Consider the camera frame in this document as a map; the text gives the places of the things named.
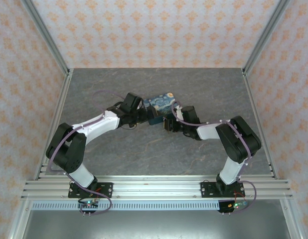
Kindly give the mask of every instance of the wall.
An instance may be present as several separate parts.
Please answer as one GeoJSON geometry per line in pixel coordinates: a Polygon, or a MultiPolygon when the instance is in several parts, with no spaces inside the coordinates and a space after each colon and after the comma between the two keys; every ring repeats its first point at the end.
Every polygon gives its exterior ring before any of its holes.
{"type": "Polygon", "coordinates": [[[45,147],[63,74],[20,0],[0,1],[0,239],[45,147]]]}
{"type": "Polygon", "coordinates": [[[70,68],[243,67],[279,0],[34,0],[70,68]]]}
{"type": "Polygon", "coordinates": [[[308,230],[308,0],[294,0],[248,75],[271,154],[308,230]]]}

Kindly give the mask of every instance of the floor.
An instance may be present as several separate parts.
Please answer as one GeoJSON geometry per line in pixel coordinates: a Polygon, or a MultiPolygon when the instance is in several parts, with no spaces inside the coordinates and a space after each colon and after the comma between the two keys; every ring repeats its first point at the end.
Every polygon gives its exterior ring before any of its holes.
{"type": "Polygon", "coordinates": [[[217,211],[32,211],[24,239],[289,239],[279,200],[257,200],[243,213],[217,211]]]}
{"type": "MultiPolygon", "coordinates": [[[[92,94],[109,90],[125,96],[134,92],[149,98],[172,92],[183,106],[193,105],[201,121],[216,122],[241,115],[259,136],[254,113],[238,68],[75,69],[61,121],[75,124],[100,114],[92,94]]],[[[102,93],[104,108],[120,99],[102,93]]],[[[86,146],[84,164],[95,175],[218,174],[227,154],[219,140],[196,141],[181,133],[167,133],[162,124],[119,128],[86,146]]],[[[244,174],[269,174],[263,149],[244,174]]]]}

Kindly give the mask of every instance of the enclosure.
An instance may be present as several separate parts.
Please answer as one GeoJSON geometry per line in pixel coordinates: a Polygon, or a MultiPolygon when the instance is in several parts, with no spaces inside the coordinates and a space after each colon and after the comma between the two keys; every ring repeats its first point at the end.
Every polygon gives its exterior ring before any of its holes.
{"type": "Polygon", "coordinates": [[[308,0],[0,1],[0,237],[308,238],[308,0]],[[243,117],[262,142],[242,172],[252,208],[222,217],[233,198],[202,197],[226,162],[219,140],[144,122],[86,145],[113,206],[82,217],[45,153],[112,92],[243,117]]]}

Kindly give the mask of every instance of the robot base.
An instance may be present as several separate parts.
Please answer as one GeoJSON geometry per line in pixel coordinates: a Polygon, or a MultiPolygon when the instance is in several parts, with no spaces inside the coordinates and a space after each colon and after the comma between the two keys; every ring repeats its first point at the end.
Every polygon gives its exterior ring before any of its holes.
{"type": "Polygon", "coordinates": [[[216,182],[202,182],[200,183],[200,191],[202,198],[234,198],[235,192],[245,196],[243,183],[235,183],[230,190],[221,193],[216,187],[216,182]]]}
{"type": "MultiPolygon", "coordinates": [[[[113,183],[97,183],[97,189],[100,188],[98,191],[99,193],[102,193],[109,198],[112,197],[112,191],[113,191],[113,183]]],[[[101,196],[98,196],[96,194],[89,194],[88,192],[81,189],[78,185],[75,183],[70,183],[70,189],[68,198],[102,198],[101,196]]]]}

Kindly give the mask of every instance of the patterned wallpaper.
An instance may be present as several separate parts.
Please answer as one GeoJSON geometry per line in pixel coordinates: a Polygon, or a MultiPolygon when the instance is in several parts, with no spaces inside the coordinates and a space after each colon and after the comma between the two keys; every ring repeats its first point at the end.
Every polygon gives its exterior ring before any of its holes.
{"type": "Polygon", "coordinates": [[[70,68],[243,67],[279,0],[34,0],[70,68]]]}
{"type": "Polygon", "coordinates": [[[308,0],[294,0],[248,76],[265,136],[308,230],[308,0]]]}
{"type": "Polygon", "coordinates": [[[0,1],[0,239],[32,179],[63,81],[20,0],[0,1]]]}

